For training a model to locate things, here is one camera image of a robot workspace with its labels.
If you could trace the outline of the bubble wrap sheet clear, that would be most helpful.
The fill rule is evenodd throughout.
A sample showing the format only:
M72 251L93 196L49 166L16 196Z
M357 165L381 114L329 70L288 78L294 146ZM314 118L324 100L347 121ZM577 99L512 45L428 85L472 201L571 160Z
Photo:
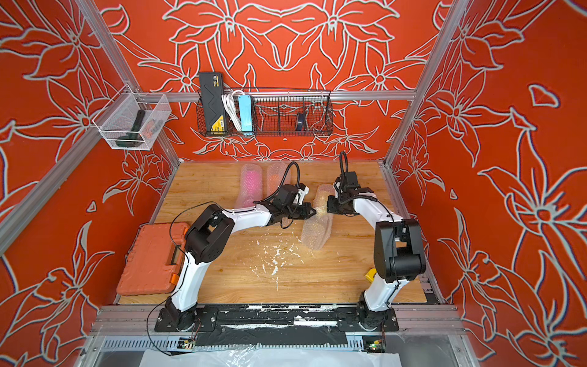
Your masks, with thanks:
M316 195L320 192L327 192L330 195L335 195L333 185L328 183L319 185ZM316 214L306 220L301 234L302 244L311 250L322 249L330 239L333 227L333 217L334 215L331 213L328 213L327 215Z

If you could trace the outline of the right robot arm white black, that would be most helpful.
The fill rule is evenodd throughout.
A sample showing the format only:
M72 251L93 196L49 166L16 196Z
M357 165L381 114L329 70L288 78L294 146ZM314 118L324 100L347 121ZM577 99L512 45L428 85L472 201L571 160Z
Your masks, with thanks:
M327 212L363 217L375 231L376 274L357 304L359 323L372 329L386 321L402 288L426 271L420 224L393 213L368 188L340 182L333 187Z

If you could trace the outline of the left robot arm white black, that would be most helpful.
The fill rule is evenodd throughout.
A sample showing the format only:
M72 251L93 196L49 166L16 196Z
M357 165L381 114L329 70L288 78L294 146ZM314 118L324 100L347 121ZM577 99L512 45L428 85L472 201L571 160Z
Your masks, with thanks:
M198 295L208 267L225 249L232 234L256 227L272 226L283 219L308 220L316 215L305 200L310 189L283 184L269 197L244 209L224 209L210 203L184 235L185 261L179 281L164 309L180 330L194 323Z

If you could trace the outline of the yellow plastic wine glass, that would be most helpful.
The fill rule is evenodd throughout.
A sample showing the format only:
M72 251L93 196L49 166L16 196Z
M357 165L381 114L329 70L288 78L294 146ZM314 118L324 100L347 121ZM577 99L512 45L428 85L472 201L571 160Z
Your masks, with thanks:
M313 201L313 208L318 215L327 215L328 200L330 194L327 192L320 192L316 195Z

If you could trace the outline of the orange glass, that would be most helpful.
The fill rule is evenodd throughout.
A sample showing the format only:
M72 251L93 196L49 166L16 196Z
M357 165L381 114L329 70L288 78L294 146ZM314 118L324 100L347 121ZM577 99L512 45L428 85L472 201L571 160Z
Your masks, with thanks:
M268 197L281 185L288 163L280 161L270 164L265 172L265 196Z

